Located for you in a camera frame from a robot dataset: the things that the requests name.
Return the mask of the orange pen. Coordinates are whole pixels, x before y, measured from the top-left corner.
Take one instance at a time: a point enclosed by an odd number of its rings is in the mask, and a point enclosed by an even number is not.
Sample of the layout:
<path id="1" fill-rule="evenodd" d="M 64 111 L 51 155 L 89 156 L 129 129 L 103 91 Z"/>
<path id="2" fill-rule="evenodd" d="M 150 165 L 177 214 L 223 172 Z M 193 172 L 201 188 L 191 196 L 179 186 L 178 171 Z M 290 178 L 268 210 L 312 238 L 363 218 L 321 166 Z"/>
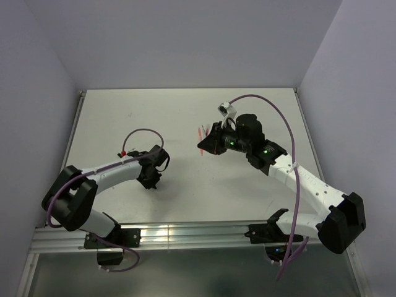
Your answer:
<path id="1" fill-rule="evenodd" d="M 202 132 L 203 132 L 203 131 L 202 131 L 202 126 L 199 126 L 199 127 L 198 127 L 199 143 L 203 140 Z M 199 148 L 199 151 L 200 151 L 200 155 L 203 157 L 203 156 L 204 156 L 204 151 L 203 151 L 203 149 Z"/>

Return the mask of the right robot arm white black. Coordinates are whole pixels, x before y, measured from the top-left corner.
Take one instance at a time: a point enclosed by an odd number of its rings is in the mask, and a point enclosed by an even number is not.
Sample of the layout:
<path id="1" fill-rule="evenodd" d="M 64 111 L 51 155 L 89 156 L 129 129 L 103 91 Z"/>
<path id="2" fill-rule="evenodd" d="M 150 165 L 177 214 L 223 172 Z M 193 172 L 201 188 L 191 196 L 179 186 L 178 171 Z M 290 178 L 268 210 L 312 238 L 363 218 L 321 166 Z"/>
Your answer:
<path id="1" fill-rule="evenodd" d="M 284 148 L 266 139 L 256 115 L 242 114 L 235 123 L 235 128 L 214 123 L 198 148 L 212 155 L 227 150 L 244 153 L 250 165 L 298 193 L 315 210 L 314 215 L 297 217 L 288 209 L 277 210 L 265 223 L 250 225 L 245 236 L 258 244 L 285 242 L 294 234 L 295 242 L 315 238 L 331 252 L 342 254 L 366 228 L 363 199 L 354 192 L 345 194 L 293 164 Z"/>

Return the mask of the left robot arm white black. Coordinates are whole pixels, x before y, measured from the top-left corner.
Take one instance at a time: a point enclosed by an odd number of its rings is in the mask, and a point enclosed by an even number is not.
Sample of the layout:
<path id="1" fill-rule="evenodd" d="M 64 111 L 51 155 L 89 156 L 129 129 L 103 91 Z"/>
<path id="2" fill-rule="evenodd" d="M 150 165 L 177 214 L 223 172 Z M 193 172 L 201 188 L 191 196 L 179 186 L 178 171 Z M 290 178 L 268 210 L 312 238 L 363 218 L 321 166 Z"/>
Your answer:
<path id="1" fill-rule="evenodd" d="M 67 231 L 82 230 L 90 233 L 90 238 L 98 237 L 106 247 L 125 242 L 121 225 L 109 215 L 93 209 L 96 196 L 133 180 L 145 189 L 155 189 L 162 173 L 159 167 L 167 167 L 171 158 L 159 145 L 149 151 L 123 151 L 118 156 L 120 161 L 99 168 L 65 167 L 41 202 L 49 218 L 54 218 Z"/>

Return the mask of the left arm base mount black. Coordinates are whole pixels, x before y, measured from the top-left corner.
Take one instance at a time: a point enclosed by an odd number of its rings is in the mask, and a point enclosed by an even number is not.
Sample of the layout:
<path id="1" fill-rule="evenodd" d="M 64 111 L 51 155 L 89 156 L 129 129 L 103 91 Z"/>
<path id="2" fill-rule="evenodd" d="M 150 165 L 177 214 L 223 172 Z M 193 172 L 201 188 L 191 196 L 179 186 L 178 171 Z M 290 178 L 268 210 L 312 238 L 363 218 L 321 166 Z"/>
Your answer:
<path id="1" fill-rule="evenodd" d="M 140 228 L 122 228 L 116 225 L 107 237 L 101 238 L 96 234 L 88 233 L 84 241 L 84 249 L 97 250 L 97 264 L 102 270 L 120 273 L 131 270 L 140 262 L 140 254 L 135 250 L 140 245 Z M 126 256 L 132 256 L 133 263 L 120 268 Z"/>

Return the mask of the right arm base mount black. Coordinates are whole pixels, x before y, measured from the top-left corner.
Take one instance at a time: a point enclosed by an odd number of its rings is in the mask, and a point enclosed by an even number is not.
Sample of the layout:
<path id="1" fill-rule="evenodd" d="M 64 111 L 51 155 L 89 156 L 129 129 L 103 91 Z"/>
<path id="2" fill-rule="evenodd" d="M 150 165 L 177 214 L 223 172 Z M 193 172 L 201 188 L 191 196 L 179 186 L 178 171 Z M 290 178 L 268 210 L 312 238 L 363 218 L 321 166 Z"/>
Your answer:
<path id="1" fill-rule="evenodd" d="M 244 236 L 249 238 L 251 244 L 275 244 L 265 248 L 266 255 L 271 262 L 283 262 L 290 235 L 286 235 L 277 226 L 276 220 L 250 224 Z"/>

